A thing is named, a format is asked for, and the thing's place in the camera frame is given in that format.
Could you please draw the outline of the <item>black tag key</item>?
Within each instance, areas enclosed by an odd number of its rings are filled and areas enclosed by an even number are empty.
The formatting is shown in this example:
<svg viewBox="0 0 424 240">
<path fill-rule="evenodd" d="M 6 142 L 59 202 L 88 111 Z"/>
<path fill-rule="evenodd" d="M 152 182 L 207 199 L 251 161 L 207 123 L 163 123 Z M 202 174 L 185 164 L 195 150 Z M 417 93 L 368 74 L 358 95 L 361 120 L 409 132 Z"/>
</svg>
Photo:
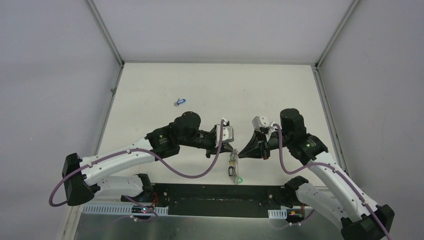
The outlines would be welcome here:
<svg viewBox="0 0 424 240">
<path fill-rule="evenodd" d="M 234 177 L 236 174 L 237 174 L 236 169 L 233 166 L 229 166 L 228 167 L 228 176 Z"/>
</svg>

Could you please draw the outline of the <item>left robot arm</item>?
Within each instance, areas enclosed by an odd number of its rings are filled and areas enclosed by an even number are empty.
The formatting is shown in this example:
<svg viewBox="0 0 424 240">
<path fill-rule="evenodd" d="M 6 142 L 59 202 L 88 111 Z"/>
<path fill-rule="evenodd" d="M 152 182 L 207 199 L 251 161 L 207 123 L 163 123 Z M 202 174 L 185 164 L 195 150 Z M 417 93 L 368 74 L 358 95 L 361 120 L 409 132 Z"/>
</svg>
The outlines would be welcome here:
<svg viewBox="0 0 424 240">
<path fill-rule="evenodd" d="M 224 118 L 212 130 L 200 129 L 201 118 L 187 111 L 168 125 L 157 128 L 145 137 L 105 154 L 80 157 L 77 153 L 66 156 L 62 180 L 54 188 L 64 187 L 65 204 L 83 205 L 96 197 L 129 197 L 139 202 L 152 198 L 153 189 L 146 174 L 117 176 L 116 173 L 134 166 L 161 162 L 173 173 L 186 178 L 197 179 L 208 174 L 216 164 L 220 153 L 233 150 L 234 129 Z M 206 151 L 205 156 L 214 156 L 211 165 L 198 175 L 183 174 L 164 161 L 180 151 L 180 147 L 192 147 Z"/>
</svg>

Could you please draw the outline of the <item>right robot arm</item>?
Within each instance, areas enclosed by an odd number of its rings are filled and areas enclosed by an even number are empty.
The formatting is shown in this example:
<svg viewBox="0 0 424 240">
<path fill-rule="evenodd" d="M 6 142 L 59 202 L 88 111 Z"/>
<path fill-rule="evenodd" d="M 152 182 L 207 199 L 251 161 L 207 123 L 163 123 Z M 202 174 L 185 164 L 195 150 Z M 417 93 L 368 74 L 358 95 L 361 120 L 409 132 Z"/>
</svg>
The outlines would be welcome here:
<svg viewBox="0 0 424 240">
<path fill-rule="evenodd" d="M 328 147 L 307 131 L 297 109 L 283 109 L 279 116 L 280 124 L 255 116 L 252 138 L 238 156 L 266 160 L 272 150 L 278 150 L 280 166 L 286 174 L 296 175 L 308 169 L 333 195 L 321 193 L 306 178 L 296 176 L 284 185 L 283 196 L 288 204 L 301 202 L 312 207 L 332 222 L 345 240 L 390 240 L 394 210 L 387 204 L 378 204 L 355 184 Z"/>
</svg>

